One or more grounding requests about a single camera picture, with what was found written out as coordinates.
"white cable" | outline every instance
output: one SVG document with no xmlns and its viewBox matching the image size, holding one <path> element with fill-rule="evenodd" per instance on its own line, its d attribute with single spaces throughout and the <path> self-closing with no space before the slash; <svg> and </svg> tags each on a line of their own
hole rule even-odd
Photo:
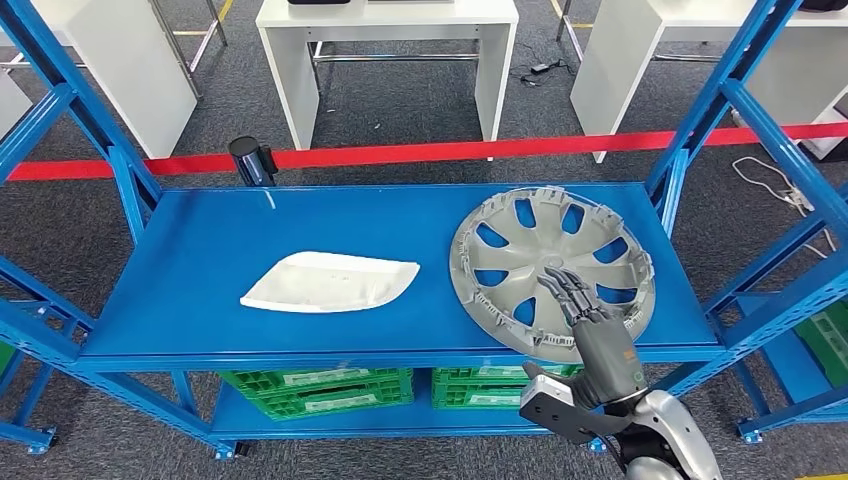
<svg viewBox="0 0 848 480">
<path fill-rule="evenodd" d="M 774 190 L 772 190 L 772 188 L 770 186 L 768 186 L 768 184 L 763 183 L 763 182 L 758 182 L 756 180 L 751 180 L 750 178 L 746 177 L 745 174 L 742 173 L 741 170 L 739 170 L 739 167 L 737 167 L 737 165 L 739 163 L 744 162 L 745 160 L 753 160 L 753 161 L 759 163 L 760 165 L 768 168 L 769 170 L 777 173 L 778 175 L 783 177 L 783 181 L 786 182 L 786 186 L 789 187 L 790 191 L 795 189 L 795 187 L 792 185 L 792 182 L 789 181 L 789 177 L 787 177 L 786 174 L 783 173 L 780 169 L 772 167 L 771 165 L 768 165 L 767 163 L 760 160 L 759 158 L 754 158 L 754 157 L 742 157 L 739 160 L 736 160 L 735 162 L 732 163 L 733 169 L 736 170 L 737 175 L 742 177 L 742 180 L 745 180 L 746 182 L 748 182 L 750 184 L 759 185 L 759 186 L 765 188 L 766 190 L 768 190 L 768 192 L 771 194 L 772 197 L 780 200 L 781 202 L 788 203 L 789 205 L 797 205 L 792 200 L 789 200 L 789 198 L 786 195 L 784 195 L 782 197 L 780 195 L 778 195 L 777 192 L 775 192 Z"/>
<path fill-rule="evenodd" d="M 786 195 L 780 196 L 768 184 L 763 183 L 763 182 L 758 182 L 756 180 L 752 180 L 752 179 L 748 178 L 747 176 L 745 176 L 745 174 L 742 173 L 741 170 L 739 170 L 739 167 L 737 165 L 739 165 L 739 163 L 744 162 L 746 160 L 752 160 L 754 162 L 757 162 L 758 164 L 762 165 L 763 167 L 766 167 L 769 170 L 771 170 L 771 171 L 777 173 L 778 175 L 780 175 L 781 177 L 783 177 L 783 181 L 786 183 L 786 186 L 789 187 L 789 190 L 787 191 L 787 193 L 792 193 L 794 195 L 790 196 L 790 195 L 786 194 Z M 789 180 L 789 177 L 786 176 L 786 174 L 783 173 L 783 171 L 781 171 L 780 169 L 773 167 L 771 165 L 768 165 L 767 163 L 765 163 L 762 160 L 755 158 L 755 157 L 742 157 L 742 158 L 734 161 L 731 164 L 731 166 L 733 167 L 733 170 L 736 171 L 736 174 L 739 175 L 742 178 L 742 180 L 745 180 L 746 182 L 748 182 L 752 185 L 759 185 L 759 186 L 765 188 L 772 197 L 780 200 L 783 203 L 787 203 L 789 205 L 792 205 L 793 207 L 795 207 L 798 210 L 798 213 L 800 213 L 802 217 L 807 216 L 807 213 L 804 211 L 804 206 L 802 206 L 803 202 L 801 200 L 798 200 L 798 198 L 803 196 L 803 194 L 801 193 L 800 190 L 798 190 L 798 187 L 796 187 L 795 185 L 792 184 L 792 182 Z M 824 236 L 827 239 L 827 243 L 830 246 L 831 251 L 835 252 L 836 251 L 836 244 L 833 242 L 833 237 L 830 236 L 830 232 L 826 228 L 824 229 Z M 807 249 L 809 249 L 810 251 L 812 251 L 813 253 L 815 253 L 816 255 L 818 255 L 819 257 L 821 257 L 823 259 L 827 258 L 827 255 L 822 253 L 821 250 L 817 249 L 816 247 L 814 247 L 810 244 L 804 244 L 804 247 L 806 247 Z"/>
</svg>

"white table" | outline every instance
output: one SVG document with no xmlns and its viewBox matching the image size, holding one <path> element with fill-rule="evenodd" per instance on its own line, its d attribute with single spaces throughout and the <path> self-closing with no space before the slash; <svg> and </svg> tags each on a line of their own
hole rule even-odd
<svg viewBox="0 0 848 480">
<path fill-rule="evenodd" d="M 754 0 L 603 0 L 571 101 L 586 135 L 615 133 L 661 41 L 727 41 Z M 780 124 L 824 121 L 848 93 L 848 9 L 798 12 L 748 88 Z M 595 153 L 600 163 L 606 152 Z"/>
<path fill-rule="evenodd" d="M 496 140 L 518 11 L 512 0 L 289 5 L 265 0 L 256 25 L 298 150 L 308 150 L 318 86 L 307 42 L 479 39 L 475 98 L 484 140 Z"/>
<path fill-rule="evenodd" d="M 3 138 L 32 106 L 26 94 L 0 69 L 0 138 Z"/>
<path fill-rule="evenodd" d="M 197 100 L 147 0 L 33 0 L 150 158 L 171 155 Z M 0 31 L 0 46 L 12 45 Z"/>
</svg>

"blue metal upright post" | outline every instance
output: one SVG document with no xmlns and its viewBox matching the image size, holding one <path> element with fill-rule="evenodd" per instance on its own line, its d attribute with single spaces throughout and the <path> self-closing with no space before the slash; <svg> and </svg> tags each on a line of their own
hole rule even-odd
<svg viewBox="0 0 848 480">
<path fill-rule="evenodd" d="M 751 126 L 768 153 L 815 207 L 813 215 L 784 235 L 728 287 L 704 304 L 707 318 L 717 318 L 728 306 L 736 303 L 740 295 L 750 291 L 821 231 L 825 224 L 842 242 L 848 240 L 848 206 L 845 202 L 848 188 L 843 187 L 837 193 L 744 87 L 753 68 L 800 3 L 801 0 L 759 0 L 756 3 L 646 183 L 649 194 L 663 214 L 663 225 L 670 229 L 670 224 L 665 220 L 673 218 L 677 197 L 680 195 L 680 189 L 676 188 L 683 176 L 683 172 L 676 168 L 680 157 L 688 155 L 691 163 L 709 133 L 732 105 Z M 848 293 L 848 271 L 845 265 L 848 265 L 848 252 L 844 249 L 834 252 L 779 294 L 769 296 L 757 308 L 745 312 L 734 326 L 722 329 L 720 335 L 722 343 L 727 347 L 725 352 L 707 362 L 679 367 L 660 382 L 660 388 L 678 395 L 686 393 L 843 297 Z M 771 413 L 759 391 L 753 390 L 756 387 L 744 364 L 737 365 L 736 370 L 740 380 L 752 390 L 752 400 L 761 416 L 740 427 L 740 432 L 748 440 L 754 436 L 759 438 L 759 432 L 765 428 L 786 425 L 848 402 L 848 391 L 842 388 L 793 404 L 784 411 Z"/>
<path fill-rule="evenodd" d="M 137 241 L 145 225 L 144 211 L 152 211 L 161 197 L 161 189 L 153 175 L 29 0 L 0 0 L 0 27 L 48 86 L 45 98 L 0 144 L 0 183 L 23 161 L 59 115 L 68 112 L 112 166 L 130 233 Z M 36 301 L 45 302 L 47 308 L 66 321 L 66 331 L 55 332 L 42 322 L 33 322 L 30 315 L 14 303 L 0 300 L 0 338 L 48 364 L 39 372 L 33 393 L 27 397 L 15 423 L 29 417 L 53 366 L 204 441 L 216 449 L 219 457 L 233 456 L 234 443 L 212 438 L 209 425 L 196 416 L 184 374 L 174 375 L 181 403 L 178 406 L 126 374 L 98 374 L 76 368 L 79 345 L 67 337 L 77 324 L 90 329 L 92 319 L 4 258 L 0 258 L 0 278 L 30 294 Z M 43 446 L 43 449 L 37 447 L 41 451 L 49 445 L 47 433 L 39 434 L 14 424 L 0 425 L 0 437 Z"/>
</svg>

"robotic arm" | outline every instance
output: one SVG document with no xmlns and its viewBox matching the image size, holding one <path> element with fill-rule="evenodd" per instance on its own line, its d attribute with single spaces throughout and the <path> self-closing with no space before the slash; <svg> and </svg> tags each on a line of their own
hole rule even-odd
<svg viewBox="0 0 848 480">
<path fill-rule="evenodd" d="M 622 320 L 577 275 L 545 272 L 539 283 L 559 302 L 585 369 L 564 378 L 525 363 L 531 382 L 521 395 L 521 416 L 575 444 L 601 438 L 629 480 L 720 480 L 712 449 L 688 409 L 667 392 L 648 389 Z M 603 413 L 594 411 L 599 407 Z"/>
</svg>

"green plastic crate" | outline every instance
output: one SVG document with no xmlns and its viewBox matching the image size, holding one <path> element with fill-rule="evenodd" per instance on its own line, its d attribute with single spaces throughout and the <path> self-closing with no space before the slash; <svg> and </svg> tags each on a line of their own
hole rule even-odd
<svg viewBox="0 0 848 480">
<path fill-rule="evenodd" d="M 848 338 L 848 306 L 843 302 L 835 302 L 824 309 L 819 315 L 826 315 L 839 333 Z"/>
<path fill-rule="evenodd" d="M 221 377 L 245 395 L 264 396 L 278 393 L 310 391 L 318 388 L 354 385 L 397 377 L 397 368 L 337 368 L 333 370 L 278 370 L 253 372 L 218 372 Z"/>
<path fill-rule="evenodd" d="M 835 315 L 828 308 L 795 327 L 795 333 L 807 344 L 821 365 L 824 375 L 834 387 L 848 384 L 848 318 Z"/>
<path fill-rule="evenodd" d="M 570 377 L 580 370 L 583 365 L 543 365 L 545 370 Z M 503 385 L 526 384 L 527 374 L 521 367 L 481 367 L 481 368 L 434 368 L 433 383 L 464 384 L 464 385 Z"/>
<path fill-rule="evenodd" d="M 521 406 L 519 385 L 433 384 L 433 408 L 514 409 Z"/>
<path fill-rule="evenodd" d="M 14 354 L 15 347 L 0 342 L 0 373 L 6 371 L 6 366 L 9 364 L 9 360 L 12 359 L 12 355 Z"/>
<path fill-rule="evenodd" d="M 412 369 L 386 369 L 393 374 L 320 381 L 309 385 L 281 386 L 271 390 L 256 391 L 237 388 L 244 397 L 273 420 L 289 420 L 312 415 L 341 413 L 361 408 L 385 407 L 412 403 Z M 237 378 L 244 378 L 239 372 Z M 289 372 L 275 372 L 280 375 Z M 222 375 L 228 383 L 228 376 Z"/>
</svg>

